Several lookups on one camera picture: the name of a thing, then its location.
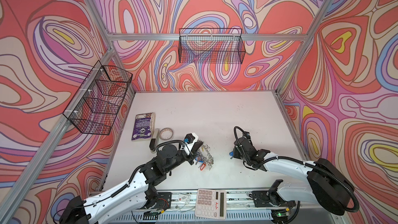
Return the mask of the round keyring disc with keys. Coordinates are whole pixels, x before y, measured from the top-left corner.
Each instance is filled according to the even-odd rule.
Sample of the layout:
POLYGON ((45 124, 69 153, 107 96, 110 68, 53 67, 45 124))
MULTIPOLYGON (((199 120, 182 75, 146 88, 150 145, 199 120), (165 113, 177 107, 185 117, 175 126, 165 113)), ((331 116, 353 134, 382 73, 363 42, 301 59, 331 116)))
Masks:
POLYGON ((210 153, 210 147, 208 145, 202 145, 197 151, 195 165, 198 166, 200 171, 212 169, 214 165, 214 158, 210 153))

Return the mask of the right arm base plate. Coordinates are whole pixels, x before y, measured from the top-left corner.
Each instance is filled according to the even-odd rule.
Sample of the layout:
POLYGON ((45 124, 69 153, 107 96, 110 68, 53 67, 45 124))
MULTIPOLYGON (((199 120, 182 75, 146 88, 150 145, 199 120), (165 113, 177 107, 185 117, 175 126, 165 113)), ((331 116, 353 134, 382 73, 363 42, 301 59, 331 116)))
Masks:
POLYGON ((277 193, 265 191, 252 191, 249 197, 254 201, 255 207, 288 207, 296 206, 295 201, 285 201, 277 193))

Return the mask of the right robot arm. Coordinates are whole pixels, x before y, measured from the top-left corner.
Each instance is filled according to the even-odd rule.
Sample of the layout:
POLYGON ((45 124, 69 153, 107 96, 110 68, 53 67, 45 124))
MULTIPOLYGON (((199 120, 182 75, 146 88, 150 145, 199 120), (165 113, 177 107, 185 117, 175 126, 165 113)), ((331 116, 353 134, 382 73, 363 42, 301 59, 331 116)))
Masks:
POLYGON ((297 186, 276 180, 267 192, 272 205, 279 205, 281 201, 318 203, 337 216, 360 210, 353 184, 330 161, 323 158, 302 161, 266 149, 257 150, 249 132, 239 126, 235 126, 233 132, 233 157, 242 160, 247 169, 276 172, 300 180, 297 186))

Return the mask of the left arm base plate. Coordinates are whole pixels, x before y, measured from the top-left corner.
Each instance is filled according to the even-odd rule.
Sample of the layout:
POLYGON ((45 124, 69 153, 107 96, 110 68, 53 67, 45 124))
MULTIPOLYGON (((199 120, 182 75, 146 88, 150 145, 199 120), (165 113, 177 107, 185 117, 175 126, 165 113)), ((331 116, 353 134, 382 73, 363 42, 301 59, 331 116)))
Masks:
POLYGON ((155 209, 157 211, 169 209, 171 206, 172 193, 171 192, 160 192, 152 203, 147 203, 141 209, 155 209))

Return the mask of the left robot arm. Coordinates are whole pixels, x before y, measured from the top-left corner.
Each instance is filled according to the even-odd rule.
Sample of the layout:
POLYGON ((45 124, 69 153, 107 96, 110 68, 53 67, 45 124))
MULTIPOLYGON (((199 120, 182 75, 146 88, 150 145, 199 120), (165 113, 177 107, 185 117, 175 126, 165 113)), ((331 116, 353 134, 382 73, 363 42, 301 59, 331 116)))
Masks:
POLYGON ((58 223, 108 224, 128 211, 156 205, 160 197, 155 187, 184 162, 194 164, 202 145, 203 141, 192 135, 183 141, 159 144, 155 148, 157 155, 139 165, 126 181, 96 196, 70 200, 58 223))

